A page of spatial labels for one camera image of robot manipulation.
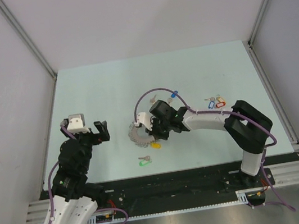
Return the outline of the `round metal keyring disc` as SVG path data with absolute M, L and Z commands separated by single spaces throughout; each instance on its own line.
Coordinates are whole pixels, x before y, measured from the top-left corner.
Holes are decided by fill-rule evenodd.
M 134 124 L 130 124 L 129 126 L 128 137 L 136 146 L 141 148 L 148 147 L 152 143 L 156 142 L 156 139 L 153 137 L 153 135 L 150 135 L 148 132 L 146 132 L 144 126 L 137 127 Z

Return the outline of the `key with red tag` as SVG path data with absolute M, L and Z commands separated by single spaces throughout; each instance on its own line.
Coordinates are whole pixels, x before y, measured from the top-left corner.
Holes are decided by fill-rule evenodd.
M 221 107 L 225 107 L 226 106 L 226 101 L 223 97 L 221 97 L 220 95 L 216 96 L 216 103 L 215 103 L 215 107 L 216 108 L 221 108 Z

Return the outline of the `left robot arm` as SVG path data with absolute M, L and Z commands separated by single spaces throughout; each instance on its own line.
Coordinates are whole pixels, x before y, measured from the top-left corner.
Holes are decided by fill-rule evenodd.
M 49 208 L 44 224 L 87 224 L 95 211 L 107 205 L 103 186 L 87 182 L 93 147 L 110 140 L 107 122 L 94 123 L 97 133 L 72 124 L 60 127 L 67 140 L 48 175 Z

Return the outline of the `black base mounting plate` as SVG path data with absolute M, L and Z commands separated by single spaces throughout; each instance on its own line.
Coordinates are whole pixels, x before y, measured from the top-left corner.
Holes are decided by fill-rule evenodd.
M 179 172 L 122 179 L 101 183 L 98 208 L 120 208 L 127 212 L 176 198 L 257 188 L 266 180 L 261 172 L 253 179 L 240 172 L 238 162 L 194 168 Z

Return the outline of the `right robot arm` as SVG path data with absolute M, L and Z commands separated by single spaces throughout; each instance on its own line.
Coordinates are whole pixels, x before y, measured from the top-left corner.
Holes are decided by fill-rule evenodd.
M 228 111 L 196 111 L 187 106 L 175 109 L 158 100 L 148 113 L 137 114 L 137 122 L 157 140 L 167 140 L 171 131 L 225 131 L 243 150 L 239 170 L 242 185 L 252 188 L 261 179 L 259 172 L 273 122 L 248 102 L 238 100 Z

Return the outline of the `key with green tag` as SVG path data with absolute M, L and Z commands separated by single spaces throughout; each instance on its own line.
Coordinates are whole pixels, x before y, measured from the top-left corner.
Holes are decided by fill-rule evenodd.
M 139 160 L 139 166 L 141 166 L 141 167 L 152 163 L 152 159 L 150 156 L 139 157 L 138 160 Z

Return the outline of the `key with blue tag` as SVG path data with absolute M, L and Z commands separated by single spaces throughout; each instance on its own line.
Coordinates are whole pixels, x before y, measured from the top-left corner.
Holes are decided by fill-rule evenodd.
M 178 94 L 178 91 L 174 91 L 170 97 L 167 99 L 168 104 L 171 104 L 173 100 L 176 98 L 176 95 Z
M 216 98 L 214 97 L 206 98 L 205 101 L 208 102 L 208 109 L 214 109 L 216 104 Z

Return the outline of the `left aluminium frame post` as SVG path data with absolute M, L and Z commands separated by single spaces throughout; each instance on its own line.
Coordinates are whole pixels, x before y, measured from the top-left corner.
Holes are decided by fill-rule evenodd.
M 24 27 L 20 24 L 19 20 L 17 20 L 14 13 L 9 9 L 4 0 L 0 0 L 0 13 L 6 19 L 8 24 L 11 26 L 13 31 L 17 34 L 17 36 L 21 39 L 21 41 L 26 45 L 28 50 L 32 53 L 34 58 L 40 63 L 43 69 L 48 73 L 48 75 L 53 79 L 57 80 L 57 73 L 51 67 L 49 62 L 46 60 L 44 55 L 41 53 L 37 45 L 31 39 L 29 34 L 25 31 Z

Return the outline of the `key with yellow tag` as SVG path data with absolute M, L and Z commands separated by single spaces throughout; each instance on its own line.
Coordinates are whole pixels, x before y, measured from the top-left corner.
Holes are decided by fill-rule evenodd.
M 157 95 L 154 95 L 154 96 L 150 99 L 150 102 L 153 102 L 153 103 L 154 103 L 154 102 L 156 101 L 156 96 L 157 96 Z
M 161 149 L 162 145 L 158 142 L 151 143 L 150 146 L 154 149 Z

